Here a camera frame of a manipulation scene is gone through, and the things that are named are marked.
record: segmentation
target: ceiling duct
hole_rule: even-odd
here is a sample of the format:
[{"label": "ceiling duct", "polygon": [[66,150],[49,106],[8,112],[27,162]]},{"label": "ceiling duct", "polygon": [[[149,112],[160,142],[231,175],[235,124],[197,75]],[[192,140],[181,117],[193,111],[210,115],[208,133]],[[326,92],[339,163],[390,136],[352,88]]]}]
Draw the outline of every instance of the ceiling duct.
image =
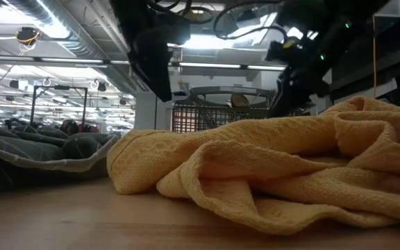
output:
[{"label": "ceiling duct", "polygon": [[[19,13],[31,18],[34,24],[51,38],[63,39],[58,44],[78,58],[107,59],[107,55],[57,0],[2,0]],[[120,91],[133,94],[137,88],[127,76],[110,65],[98,68]]]}]

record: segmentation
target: yellow towel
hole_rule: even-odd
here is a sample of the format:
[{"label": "yellow towel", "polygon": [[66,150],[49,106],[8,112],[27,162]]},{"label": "yellow towel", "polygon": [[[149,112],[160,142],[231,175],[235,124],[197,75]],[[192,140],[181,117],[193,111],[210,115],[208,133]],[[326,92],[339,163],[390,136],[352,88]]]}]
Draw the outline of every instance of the yellow towel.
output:
[{"label": "yellow towel", "polygon": [[318,117],[131,131],[111,149],[108,171],[120,194],[156,186],[276,235],[320,219],[387,226],[400,222],[400,108],[356,97]]}]

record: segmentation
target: wire mesh basket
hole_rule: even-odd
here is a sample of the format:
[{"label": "wire mesh basket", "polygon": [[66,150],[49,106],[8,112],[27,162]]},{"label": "wire mesh basket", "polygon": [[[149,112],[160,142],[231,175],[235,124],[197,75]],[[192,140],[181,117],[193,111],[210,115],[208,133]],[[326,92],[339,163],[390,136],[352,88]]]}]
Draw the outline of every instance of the wire mesh basket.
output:
[{"label": "wire mesh basket", "polygon": [[172,109],[172,131],[190,133],[217,128],[243,119],[264,119],[263,108],[222,108],[174,105]]}]

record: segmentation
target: wooden table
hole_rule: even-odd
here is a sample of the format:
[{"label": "wooden table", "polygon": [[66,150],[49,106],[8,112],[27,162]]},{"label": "wooden table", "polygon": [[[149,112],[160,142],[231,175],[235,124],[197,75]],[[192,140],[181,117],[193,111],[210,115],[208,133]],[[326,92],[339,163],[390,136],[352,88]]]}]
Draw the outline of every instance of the wooden table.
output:
[{"label": "wooden table", "polygon": [[0,194],[0,249],[400,249],[400,226],[259,233],[191,201],[120,196],[109,180]]}]

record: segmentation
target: textured fabric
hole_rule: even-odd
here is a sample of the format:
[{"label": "textured fabric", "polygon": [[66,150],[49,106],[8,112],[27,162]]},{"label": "textured fabric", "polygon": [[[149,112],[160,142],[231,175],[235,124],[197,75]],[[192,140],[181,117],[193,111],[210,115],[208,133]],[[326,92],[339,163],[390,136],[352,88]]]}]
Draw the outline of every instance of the textured fabric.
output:
[{"label": "textured fabric", "polygon": [[0,191],[107,176],[106,156],[119,133],[63,135],[50,127],[0,128]]},{"label": "textured fabric", "polygon": [[120,194],[157,187],[271,234],[321,219],[400,222],[400,108],[356,97],[318,117],[246,120],[210,131],[131,131],[108,154]]}]

